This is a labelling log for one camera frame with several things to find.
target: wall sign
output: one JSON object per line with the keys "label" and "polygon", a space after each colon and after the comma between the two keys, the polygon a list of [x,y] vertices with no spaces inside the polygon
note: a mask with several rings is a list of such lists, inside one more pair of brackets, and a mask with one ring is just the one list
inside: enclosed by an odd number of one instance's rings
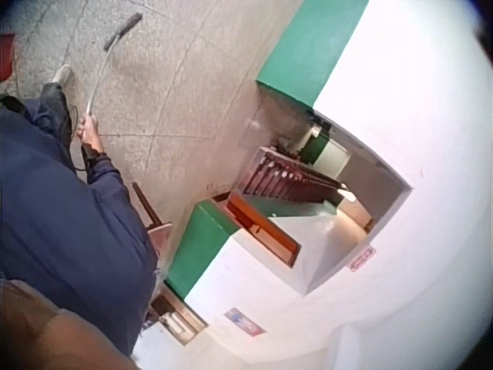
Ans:
{"label": "wall sign", "polygon": [[231,308],[224,316],[229,318],[238,328],[252,337],[265,333],[265,330],[251,321],[237,308]]}
{"label": "wall sign", "polygon": [[368,247],[364,248],[364,250],[362,250],[361,253],[359,253],[358,256],[353,259],[347,267],[353,272],[358,271],[361,266],[366,264],[367,261],[375,255],[375,253],[377,253],[377,250],[369,245]]}

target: sleeve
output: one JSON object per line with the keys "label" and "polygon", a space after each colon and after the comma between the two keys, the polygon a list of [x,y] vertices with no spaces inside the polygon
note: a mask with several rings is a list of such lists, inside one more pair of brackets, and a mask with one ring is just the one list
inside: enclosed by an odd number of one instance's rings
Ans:
{"label": "sleeve", "polygon": [[87,184],[103,198],[115,197],[130,203],[129,191],[123,183],[122,176],[105,153],[101,153],[89,165]]}

